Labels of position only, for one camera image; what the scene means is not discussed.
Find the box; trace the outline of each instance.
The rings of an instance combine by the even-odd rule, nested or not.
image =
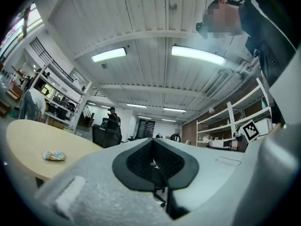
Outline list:
[[[55,120],[53,118],[49,118],[48,125],[52,126]]]
[[[61,123],[59,121],[53,121],[52,126],[59,128],[59,129],[64,129],[64,123]]]

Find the light wood tabletop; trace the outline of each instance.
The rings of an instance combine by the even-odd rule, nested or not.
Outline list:
[[[7,143],[15,159],[36,178],[48,180],[79,158],[103,148],[67,131],[30,120],[16,120],[7,129]],[[65,161],[46,161],[44,151],[63,151]]]

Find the staircase railing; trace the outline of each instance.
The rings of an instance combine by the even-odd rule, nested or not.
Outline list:
[[[91,96],[102,96],[105,97],[97,88],[93,88],[90,92]]]
[[[67,79],[69,79],[71,82],[74,81],[74,79],[71,78],[70,75],[67,74],[65,70],[63,70],[61,66],[59,66],[58,63],[51,57],[37,37],[30,43],[30,46],[45,64],[49,62],[52,63],[64,76],[66,76]]]
[[[89,111],[89,108],[87,105],[85,105],[85,107],[84,107],[83,114],[85,117],[91,118],[91,112]]]

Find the fluorescent ceiling light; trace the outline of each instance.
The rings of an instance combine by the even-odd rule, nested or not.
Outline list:
[[[194,48],[172,46],[171,54],[174,56],[182,56],[182,57],[200,59],[200,60],[208,61],[210,63],[221,65],[221,66],[224,66],[225,63],[227,62],[227,59],[224,57],[221,57],[219,55],[215,55],[212,53],[208,53],[208,52],[205,52],[202,50],[194,49]]]
[[[164,108],[165,111],[177,111],[177,112],[186,112],[185,110],[179,110],[179,109],[171,109],[171,108]]]
[[[173,121],[173,120],[167,120],[167,119],[162,119],[163,121],[170,121],[170,122],[177,122],[177,121]]]
[[[140,108],[146,108],[145,105],[133,105],[133,104],[127,104],[128,106],[132,106],[132,107],[140,107]]]
[[[138,117],[140,117],[140,118],[143,118],[143,119],[148,119],[148,120],[151,120],[151,118],[150,118],[150,117],[144,117],[144,116],[138,116]]]
[[[116,57],[122,57],[127,55],[127,51],[125,48],[118,48],[118,49],[114,49],[111,51],[107,51],[98,55],[94,55],[92,56],[92,60],[94,63],[98,62],[98,61],[102,61],[102,60],[106,60],[106,59],[110,59],[110,58],[116,58]]]

